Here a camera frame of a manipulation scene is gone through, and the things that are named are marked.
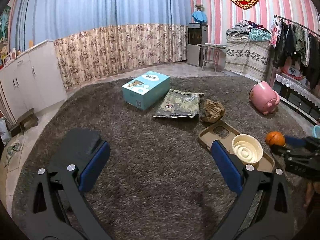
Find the orange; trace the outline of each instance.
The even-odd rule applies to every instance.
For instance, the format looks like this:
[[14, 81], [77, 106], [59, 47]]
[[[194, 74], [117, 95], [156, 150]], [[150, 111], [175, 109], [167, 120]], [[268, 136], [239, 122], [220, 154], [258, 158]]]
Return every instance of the orange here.
[[273, 144], [284, 146], [284, 136], [280, 132], [270, 132], [266, 135], [266, 144], [269, 146]]

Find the gray shag rug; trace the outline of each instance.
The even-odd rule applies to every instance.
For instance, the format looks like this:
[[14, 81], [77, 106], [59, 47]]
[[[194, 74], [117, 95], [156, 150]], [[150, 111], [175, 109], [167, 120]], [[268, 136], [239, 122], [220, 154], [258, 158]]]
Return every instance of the gray shag rug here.
[[[208, 124], [199, 118], [153, 118], [161, 100], [141, 111], [125, 103], [121, 86], [129, 79], [87, 86], [74, 94], [44, 128], [26, 160], [13, 197], [12, 217], [25, 229], [29, 186], [39, 168], [47, 167], [65, 134], [72, 128], [101, 133], [111, 156], [93, 190], [85, 195], [105, 230], [119, 239], [209, 239], [233, 200], [211, 155], [197, 136]], [[204, 92], [226, 108], [223, 120], [257, 138], [269, 153], [265, 135], [273, 130], [304, 137], [298, 123], [282, 108], [263, 116], [249, 103], [255, 82], [243, 77], [171, 78], [171, 88]], [[283, 167], [281, 158], [274, 156]], [[285, 174], [296, 224], [306, 218], [302, 208], [306, 182]], [[250, 223], [259, 194], [243, 227]], [[81, 230], [72, 213], [71, 224]]]

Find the blue curtain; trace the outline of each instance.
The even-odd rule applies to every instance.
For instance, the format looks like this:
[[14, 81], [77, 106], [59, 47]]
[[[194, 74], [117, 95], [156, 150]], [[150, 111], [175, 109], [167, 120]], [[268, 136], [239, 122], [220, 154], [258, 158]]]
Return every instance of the blue curtain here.
[[191, 21], [190, 0], [17, 0], [10, 48], [37, 44], [93, 28]]

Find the tiled floor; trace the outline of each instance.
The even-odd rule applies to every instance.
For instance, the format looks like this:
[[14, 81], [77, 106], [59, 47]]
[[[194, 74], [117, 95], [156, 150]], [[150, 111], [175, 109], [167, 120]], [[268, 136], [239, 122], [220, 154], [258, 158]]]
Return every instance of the tiled floor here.
[[[68, 90], [68, 98], [71, 97], [75, 92], [77, 92], [81, 87], [95, 84], [95, 83], [102, 83], [102, 82], [110, 82], [122, 78], [129, 78], [129, 77], [137, 77], [142, 75], [143, 73], [152, 70], [156, 71], [171, 77], [198, 77], [198, 76], [224, 76], [223, 72], [215, 73], [214, 70], [210, 67], [206, 67], [204, 71], [201, 71], [201, 68], [194, 67], [188, 65], [186, 63], [172, 63], [172, 64], [165, 64], [165, 65], [156, 65], [147, 68], [141, 68], [133, 71], [129, 71], [126, 73], [121, 73], [118, 75], [97, 79], [93, 82], [87, 82], [82, 84], [81, 86], [74, 87], [73, 89]], [[41, 134], [43, 128], [48, 124], [48, 122], [55, 116], [59, 108], [62, 106], [63, 102], [59, 102], [53, 106], [46, 108], [45, 110], [39, 112], [37, 115], [39, 117], [39, 125], [29, 129], [24, 137], [25, 137], [25, 144], [23, 150], [21, 152], [17, 152], [12, 160], [10, 161], [9, 165], [4, 169], [3, 168], [3, 161], [5, 158], [5, 152], [1, 158], [0, 162], [0, 198], [3, 202], [4, 206], [7, 206], [7, 211], [11, 215], [11, 206], [12, 206], [12, 198], [15, 187], [17, 185], [17, 181], [23, 167], [25, 160], [28, 158], [28, 155], [34, 146], [36, 140], [38, 139], [39, 135]], [[297, 120], [299, 125], [304, 129], [304, 131], [311, 135], [311, 129], [313, 125], [301, 117], [299, 114], [291, 110], [284, 104], [281, 104], [284, 109], [286, 109], [294, 118]]]

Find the white bowl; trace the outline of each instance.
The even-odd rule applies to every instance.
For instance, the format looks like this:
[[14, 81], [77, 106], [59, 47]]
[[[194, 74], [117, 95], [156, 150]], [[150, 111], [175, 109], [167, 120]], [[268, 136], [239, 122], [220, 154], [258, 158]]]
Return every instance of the white bowl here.
[[234, 137], [231, 150], [244, 164], [255, 165], [263, 156], [263, 149], [259, 141], [247, 134], [239, 134]]

